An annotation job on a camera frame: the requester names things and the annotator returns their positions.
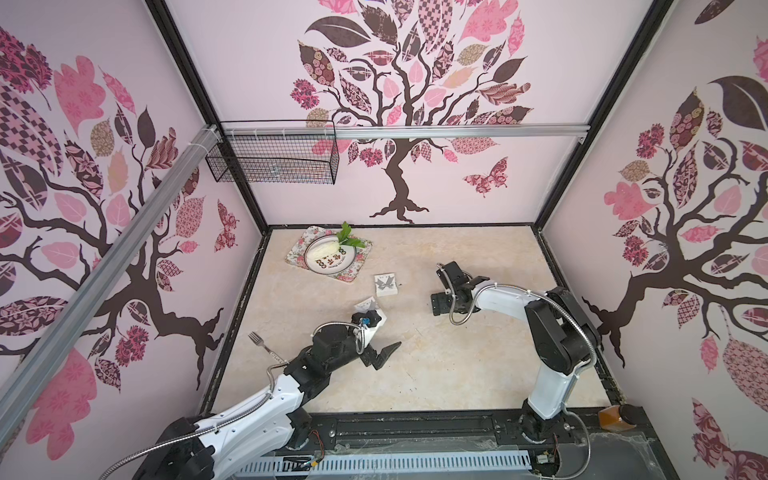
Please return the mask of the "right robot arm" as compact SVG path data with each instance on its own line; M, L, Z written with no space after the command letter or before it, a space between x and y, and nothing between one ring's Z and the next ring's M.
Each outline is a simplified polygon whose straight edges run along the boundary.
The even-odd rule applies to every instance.
M590 319L563 287L538 293L485 276L472 277L455 262L439 264L436 274L444 291L430 297L432 311L435 316L446 315L452 325L461 326L485 310L527 322L540 368L519 423L528 442L544 442L565 415L581 372L597 363L601 340Z

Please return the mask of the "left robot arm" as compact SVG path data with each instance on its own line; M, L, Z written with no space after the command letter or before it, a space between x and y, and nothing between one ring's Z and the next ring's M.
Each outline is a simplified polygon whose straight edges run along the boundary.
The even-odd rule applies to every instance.
M379 370L400 347L371 346L387 316L371 299L349 322L318 326L311 344L285 364L268 369L269 384L235 406L208 418L181 418L143 457L135 479L228 479L254 458L310 439L312 417L304 406L325 390L336 370L361 361Z

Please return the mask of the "white gift box near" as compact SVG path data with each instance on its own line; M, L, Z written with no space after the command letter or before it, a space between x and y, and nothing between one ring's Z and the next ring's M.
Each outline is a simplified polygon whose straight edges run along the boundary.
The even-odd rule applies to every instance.
M375 297L369 297L368 299L359 302L354 306L354 310L356 313L366 313L368 311L375 311L376 314L380 317L381 321L384 321L386 319L386 314L381 309Z

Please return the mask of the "white gift box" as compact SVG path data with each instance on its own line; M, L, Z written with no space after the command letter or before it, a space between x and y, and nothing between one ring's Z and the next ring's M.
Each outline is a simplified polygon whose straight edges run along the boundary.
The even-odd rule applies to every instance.
M384 321L386 319L386 314L381 309L375 297L369 297L368 299L359 302L354 306L354 310L356 313L366 313L368 311L375 311L376 314L380 317L381 321Z
M374 285L375 295L377 297L393 296L399 293L398 283L394 273L375 275Z

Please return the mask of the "white gift box far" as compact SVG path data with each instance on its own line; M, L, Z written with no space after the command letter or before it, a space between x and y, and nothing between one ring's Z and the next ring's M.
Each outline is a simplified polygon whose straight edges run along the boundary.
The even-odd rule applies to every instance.
M398 283L394 273L375 275L374 285L375 295L377 297L393 296L399 293Z

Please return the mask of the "silver fork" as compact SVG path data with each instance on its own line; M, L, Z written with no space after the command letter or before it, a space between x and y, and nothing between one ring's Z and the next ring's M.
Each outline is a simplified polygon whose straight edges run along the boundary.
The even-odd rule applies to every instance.
M275 363L278 366L285 367L289 364L289 361L285 360L277 352L275 352L273 349L268 347L264 339L261 336L259 336L257 333L250 332L248 334L248 338L256 347L260 347L262 350L264 350L270 356L270 358L275 361Z

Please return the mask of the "floral round plate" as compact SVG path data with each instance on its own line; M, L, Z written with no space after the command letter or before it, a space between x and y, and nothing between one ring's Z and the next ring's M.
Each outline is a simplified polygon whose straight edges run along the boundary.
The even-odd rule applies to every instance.
M350 267L357 249L340 246L335 235L328 235L312 241L304 254L307 268L317 274L334 275Z

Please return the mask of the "floral square tray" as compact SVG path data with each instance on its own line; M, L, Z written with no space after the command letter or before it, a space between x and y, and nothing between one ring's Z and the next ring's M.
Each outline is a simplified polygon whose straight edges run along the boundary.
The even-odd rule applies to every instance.
M288 252L285 261L294 267L352 283L360 273L373 243L350 233L311 226Z

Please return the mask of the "green leaf sprig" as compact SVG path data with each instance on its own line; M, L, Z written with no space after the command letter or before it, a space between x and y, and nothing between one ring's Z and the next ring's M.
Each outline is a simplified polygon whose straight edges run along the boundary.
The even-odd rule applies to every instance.
M340 246L350 246L354 248L365 248L366 243L351 235L352 228L348 222L343 222L341 229L336 233L336 238Z

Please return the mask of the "right amber spice jar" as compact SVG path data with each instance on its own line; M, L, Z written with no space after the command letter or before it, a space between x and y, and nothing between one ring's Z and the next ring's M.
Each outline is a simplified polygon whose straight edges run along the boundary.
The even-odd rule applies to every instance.
M612 405L598 413L602 430L620 433L634 429L641 420L641 409L631 404Z

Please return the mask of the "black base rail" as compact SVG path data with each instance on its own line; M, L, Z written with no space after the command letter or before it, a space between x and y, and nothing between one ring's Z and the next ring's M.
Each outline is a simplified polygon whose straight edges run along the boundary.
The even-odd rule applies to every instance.
M367 413L308 413L301 409L295 418L310 440L321 440L328 450L448 439L492 440L498 446L533 448L523 436L522 415L521 409Z

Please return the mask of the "aluminium rail back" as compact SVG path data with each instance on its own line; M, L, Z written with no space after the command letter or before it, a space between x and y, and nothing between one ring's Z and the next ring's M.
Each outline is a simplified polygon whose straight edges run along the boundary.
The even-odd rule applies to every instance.
M515 125L456 125L456 126L371 126L371 127L255 127L226 128L225 137L295 137L314 136L344 140L416 139L416 138L514 138L514 137L585 137L590 130L586 124L515 124Z

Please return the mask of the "aluminium rail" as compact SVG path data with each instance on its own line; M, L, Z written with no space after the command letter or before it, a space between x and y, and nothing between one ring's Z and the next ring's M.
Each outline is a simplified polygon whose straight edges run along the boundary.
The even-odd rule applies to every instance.
M217 126L209 125L199 130L159 187L107 251L96 271L75 291L59 318L45 330L24 362L3 385L2 445L8 443L16 427L26 418L33 403L154 231L161 215L171 206L193 170L219 140Z
M515 124L515 125L456 125L456 126L371 126L371 127L255 127L226 128L225 137L295 137L314 136L344 140L416 139L416 138L514 138L514 137L585 137L590 130L586 124Z

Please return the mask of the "aluminium rail left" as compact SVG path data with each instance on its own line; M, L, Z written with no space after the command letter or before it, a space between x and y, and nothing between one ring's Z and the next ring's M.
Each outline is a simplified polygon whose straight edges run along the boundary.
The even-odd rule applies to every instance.
M2 445L8 443L16 427L26 418L33 403L154 231L161 215L171 206L193 170L219 140L217 126L209 125L199 130L159 187L107 251L96 271L75 291L59 318L45 330L24 362L3 385Z

